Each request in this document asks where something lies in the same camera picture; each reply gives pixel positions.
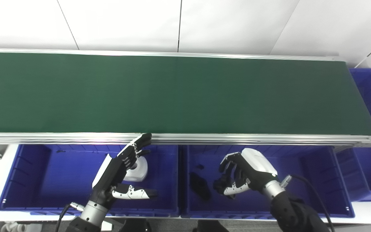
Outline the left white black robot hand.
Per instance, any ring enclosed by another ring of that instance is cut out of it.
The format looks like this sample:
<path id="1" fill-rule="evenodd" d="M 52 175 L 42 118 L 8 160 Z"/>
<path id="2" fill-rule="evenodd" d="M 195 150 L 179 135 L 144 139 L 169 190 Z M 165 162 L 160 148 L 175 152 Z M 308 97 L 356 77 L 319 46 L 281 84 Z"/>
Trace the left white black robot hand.
<path id="1" fill-rule="evenodd" d="M 89 202 L 110 209 L 117 199 L 151 199 L 158 196 L 155 189 L 135 188 L 124 184 L 127 170 L 132 168 L 137 159 L 150 150 L 142 148 L 151 144 L 152 134 L 144 133 L 130 141 L 109 164 L 92 189 Z"/>

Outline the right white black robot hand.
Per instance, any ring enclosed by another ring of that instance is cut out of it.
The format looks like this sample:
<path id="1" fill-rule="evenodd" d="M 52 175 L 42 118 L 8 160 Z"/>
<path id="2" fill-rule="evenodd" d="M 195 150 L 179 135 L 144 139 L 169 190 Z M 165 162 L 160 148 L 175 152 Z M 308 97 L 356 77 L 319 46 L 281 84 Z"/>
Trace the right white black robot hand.
<path id="1" fill-rule="evenodd" d="M 269 183 L 278 183 L 277 170 L 258 150 L 244 148 L 225 155 L 219 166 L 221 177 L 213 188 L 219 194 L 233 198 L 249 189 L 261 192 Z"/>

